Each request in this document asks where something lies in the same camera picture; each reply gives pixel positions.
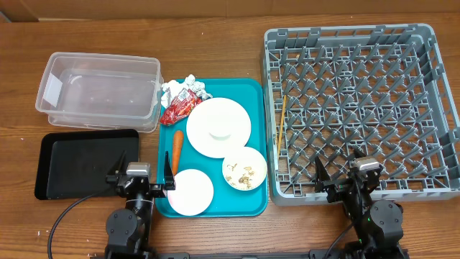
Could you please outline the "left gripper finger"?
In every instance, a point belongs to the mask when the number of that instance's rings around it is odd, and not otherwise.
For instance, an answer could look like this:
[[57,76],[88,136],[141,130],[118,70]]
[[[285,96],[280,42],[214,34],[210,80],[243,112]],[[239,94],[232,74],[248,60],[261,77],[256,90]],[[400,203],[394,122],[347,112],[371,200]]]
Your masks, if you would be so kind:
[[175,179],[170,165],[169,152],[165,152],[165,162],[164,162],[164,178],[165,178],[165,190],[173,191],[175,190]]
[[125,164],[125,158],[126,158],[126,151],[124,150],[117,161],[112,165],[112,167],[109,169],[109,171],[106,174],[105,180],[107,183],[117,183],[121,173],[124,168]]

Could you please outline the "small pink-white bowl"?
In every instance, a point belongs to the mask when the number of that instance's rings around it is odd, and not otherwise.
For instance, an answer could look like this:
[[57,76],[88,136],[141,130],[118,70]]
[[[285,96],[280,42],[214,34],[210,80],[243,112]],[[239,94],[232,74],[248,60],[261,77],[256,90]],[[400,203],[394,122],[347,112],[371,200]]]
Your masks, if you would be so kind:
[[175,176],[175,190],[167,192],[167,199],[175,212],[191,217],[207,210],[213,195],[213,183],[204,172],[186,169]]

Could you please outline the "large white plate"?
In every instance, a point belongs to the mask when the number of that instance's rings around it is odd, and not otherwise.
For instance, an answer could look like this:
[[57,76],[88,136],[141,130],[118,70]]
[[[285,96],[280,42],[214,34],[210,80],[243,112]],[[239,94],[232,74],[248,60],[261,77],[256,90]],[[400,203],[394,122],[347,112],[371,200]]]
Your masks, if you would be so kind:
[[228,152],[244,147],[251,131],[248,112],[228,98],[203,101],[192,110],[186,123],[189,143],[209,158],[225,158]]

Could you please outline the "white bowl with rice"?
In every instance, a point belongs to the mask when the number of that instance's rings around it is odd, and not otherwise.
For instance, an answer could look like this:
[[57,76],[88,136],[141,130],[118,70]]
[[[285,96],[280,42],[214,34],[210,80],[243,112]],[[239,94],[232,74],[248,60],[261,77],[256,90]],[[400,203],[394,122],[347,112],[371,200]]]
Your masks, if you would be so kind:
[[224,180],[236,190],[251,191],[263,184],[267,177],[267,161],[252,147],[232,150],[223,160]]

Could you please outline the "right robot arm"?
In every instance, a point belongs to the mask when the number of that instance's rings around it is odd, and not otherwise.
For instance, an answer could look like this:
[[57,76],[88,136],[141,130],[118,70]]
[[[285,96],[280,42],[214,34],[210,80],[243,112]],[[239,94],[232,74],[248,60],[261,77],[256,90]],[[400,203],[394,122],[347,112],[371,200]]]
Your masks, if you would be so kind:
[[346,178],[331,179],[320,158],[315,158],[315,192],[327,193],[329,203],[341,202],[351,224],[333,241],[324,258],[408,258],[400,246],[403,208],[393,201],[371,198],[380,183],[382,165],[361,150]]

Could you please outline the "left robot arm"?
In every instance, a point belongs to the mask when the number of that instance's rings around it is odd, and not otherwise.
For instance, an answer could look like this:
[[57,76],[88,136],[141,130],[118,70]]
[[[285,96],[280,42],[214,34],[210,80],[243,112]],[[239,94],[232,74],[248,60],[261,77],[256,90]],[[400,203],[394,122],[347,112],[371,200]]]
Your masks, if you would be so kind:
[[159,258],[150,246],[150,230],[155,199],[175,190],[175,180],[169,155],[165,155],[164,183],[152,181],[149,163],[130,162],[122,153],[106,174],[106,182],[121,198],[125,207],[112,212],[106,220],[109,236],[104,251],[105,258]]

